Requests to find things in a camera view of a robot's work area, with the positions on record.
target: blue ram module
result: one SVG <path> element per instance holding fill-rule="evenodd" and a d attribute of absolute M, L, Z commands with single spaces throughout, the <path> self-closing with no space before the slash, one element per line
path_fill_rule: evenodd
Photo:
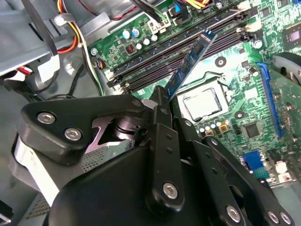
<path fill-rule="evenodd" d="M 185 56 L 180 66 L 174 72 L 165 86 L 169 100 L 171 100 L 175 96 L 179 88 L 184 83 L 185 79 L 188 77 L 197 63 L 201 60 L 216 37 L 217 35 L 212 33 L 210 30 L 206 30 L 202 32 L 197 40 L 192 44 L 191 50 Z"/>

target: red wire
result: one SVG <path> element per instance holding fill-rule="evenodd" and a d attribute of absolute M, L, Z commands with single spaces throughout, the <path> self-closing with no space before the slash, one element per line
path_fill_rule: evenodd
<path fill-rule="evenodd" d="M 122 14 L 121 16 L 117 16 L 117 17 L 113 17 L 112 20 L 121 20 L 123 19 L 127 14 L 133 12 L 134 10 L 137 9 L 137 6 L 135 6 L 134 8 L 131 8 L 129 11 L 127 11 L 126 13 Z"/>
<path fill-rule="evenodd" d="M 90 12 L 91 14 L 93 14 L 94 16 L 98 16 L 95 12 L 93 12 L 92 10 L 90 10 L 84 3 L 81 2 L 81 0 L 77 0 L 88 12 Z"/>

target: metal screw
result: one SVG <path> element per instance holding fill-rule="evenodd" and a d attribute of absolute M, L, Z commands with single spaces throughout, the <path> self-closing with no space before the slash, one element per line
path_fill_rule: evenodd
<path fill-rule="evenodd" d="M 268 214 L 269 214 L 269 218 L 271 218 L 272 221 L 274 221 L 274 223 L 279 224 L 278 217 L 272 211 L 268 211 Z"/>
<path fill-rule="evenodd" d="M 91 55 L 96 56 L 97 53 L 98 53 L 98 51 L 97 51 L 97 49 L 92 48 L 91 51 L 90 51 L 90 53 L 91 53 Z"/>
<path fill-rule="evenodd" d="M 188 126 L 192 126 L 192 123 L 191 123 L 190 121 L 188 121 L 188 120 L 186 120 L 185 123 L 186 123 L 186 125 L 188 125 Z"/>
<path fill-rule="evenodd" d="M 170 199 L 176 199 L 178 197 L 178 190 L 171 183 L 163 184 L 163 191 L 166 194 L 166 196 Z"/>
<path fill-rule="evenodd" d="M 168 114 L 168 112 L 167 112 L 167 110 L 165 108 L 161 107 L 160 110 L 161 110 L 162 113 Z"/>
<path fill-rule="evenodd" d="M 134 105 L 136 105 L 137 107 L 140 107 L 140 106 L 141 106 L 141 103 L 140 103 L 139 100 L 133 100 L 132 103 L 133 103 Z"/>
<path fill-rule="evenodd" d="M 214 140 L 214 139 L 211 139 L 211 142 L 212 142 L 212 144 L 214 144 L 214 145 L 217 145 L 217 142 L 216 142 L 216 140 Z"/>
<path fill-rule="evenodd" d="M 284 222 L 286 222 L 288 225 L 291 225 L 291 224 L 292 224 L 290 218 L 288 218 L 288 216 L 287 216 L 285 213 L 280 212 L 280 216 L 281 216 L 281 218 L 284 220 Z"/>
<path fill-rule="evenodd" d="M 81 139 L 81 132 L 76 128 L 69 128 L 65 130 L 65 137 L 72 141 L 78 141 Z"/>
<path fill-rule="evenodd" d="M 39 122 L 42 122 L 44 124 L 52 124 L 55 122 L 55 116 L 51 113 L 43 112 L 38 114 L 37 117 Z"/>
<path fill-rule="evenodd" d="M 231 219 L 234 222 L 239 223 L 240 222 L 240 215 L 237 212 L 237 210 L 233 206 L 227 206 L 226 209 L 227 209 L 227 213 L 231 217 Z"/>

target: expansion slot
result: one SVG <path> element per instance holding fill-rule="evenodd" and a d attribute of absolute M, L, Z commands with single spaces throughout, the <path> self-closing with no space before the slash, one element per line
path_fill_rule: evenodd
<path fill-rule="evenodd" d="M 264 91 L 268 100 L 269 110 L 272 116 L 273 124 L 275 127 L 275 131 L 279 138 L 283 137 L 282 130 L 280 127 L 279 119 L 277 116 L 276 106 L 274 103 L 274 98 L 272 94 L 272 89 L 270 86 L 270 76 L 269 76 L 269 70 L 266 64 L 264 63 L 257 63 L 257 65 L 261 68 L 261 78 L 263 82 Z"/>
<path fill-rule="evenodd" d="M 133 59 L 130 62 L 116 68 L 114 70 L 114 81 L 120 81 L 121 78 L 127 74 L 133 73 L 138 68 L 144 68 L 148 62 L 156 62 L 159 58 L 165 58 L 165 53 L 177 52 L 179 48 L 194 42 L 196 37 L 204 30 L 210 29 L 216 33 L 215 28 L 224 28 L 231 23 L 239 24 L 246 18 L 247 14 L 240 12 L 239 10 L 228 10 L 220 13 L 217 16 L 209 18 L 203 23 L 181 33 L 174 38 L 161 43 L 159 46 L 145 52 L 141 56 Z"/>
<path fill-rule="evenodd" d="M 206 59 L 238 43 L 249 40 L 250 34 L 237 33 L 235 31 L 235 28 L 233 28 L 231 31 L 228 31 L 224 35 L 218 37 L 213 43 L 213 45 L 209 48 L 209 50 L 205 53 L 202 59 Z M 162 65 L 156 67 L 155 70 L 150 70 L 148 73 L 142 73 L 139 76 L 135 76 L 134 78 L 129 79 L 124 83 L 121 83 L 121 86 L 124 87 L 125 93 L 133 93 L 144 88 L 145 86 L 151 85 L 154 82 L 157 82 L 169 75 L 172 75 L 175 72 L 175 70 L 179 67 L 185 55 L 186 52 L 179 54 L 172 61 L 163 63 Z"/>

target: black cable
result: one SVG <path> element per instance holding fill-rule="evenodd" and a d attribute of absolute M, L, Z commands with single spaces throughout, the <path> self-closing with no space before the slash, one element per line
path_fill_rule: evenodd
<path fill-rule="evenodd" d="M 36 11 L 36 9 L 32 5 L 32 3 L 30 2 L 30 0 L 21 0 L 21 2 L 23 3 L 24 8 L 25 8 L 26 12 L 28 13 L 28 16 L 32 20 L 33 24 L 35 25 L 41 38 L 46 43 L 51 56 L 52 57 L 56 56 L 57 49 L 56 49 L 55 43 L 53 42 L 53 40 L 49 34 L 48 28 L 45 26 L 44 22 L 42 21 L 41 17 L 39 16 L 38 12 Z M 44 92 L 56 81 L 56 79 L 58 77 L 58 73 L 59 73 L 59 70 L 54 72 L 51 82 L 45 88 L 37 90 L 37 91 L 33 91 L 31 93 L 22 93 L 22 95 L 35 96 L 41 92 Z"/>
<path fill-rule="evenodd" d="M 72 84 L 70 86 L 70 90 L 67 95 L 73 96 L 77 81 L 79 80 L 79 77 L 80 77 L 81 73 L 83 72 L 84 68 L 85 68 L 84 65 L 81 65 L 79 67 L 79 70 L 76 72 L 76 74 L 73 78 Z"/>
<path fill-rule="evenodd" d="M 88 72 L 88 75 L 92 79 L 92 82 L 96 86 L 98 96 L 101 97 L 102 96 L 102 92 L 100 90 L 100 87 L 98 86 L 98 83 L 97 83 L 96 79 L 94 78 L 92 72 L 90 71 L 90 68 L 89 68 L 88 63 L 87 63 L 87 56 L 86 56 L 86 53 L 84 51 L 84 48 L 82 48 L 82 51 L 83 51 L 83 58 L 84 58 L 84 66 L 85 66 L 85 68 L 86 68 L 86 70 Z"/>
<path fill-rule="evenodd" d="M 130 1 L 134 5 L 136 5 L 139 9 L 141 9 L 144 13 L 150 15 L 158 23 L 161 23 L 161 18 L 156 14 L 156 12 L 154 11 L 154 9 L 152 9 L 148 5 L 145 5 L 143 2 L 140 2 L 139 0 L 130 0 Z"/>

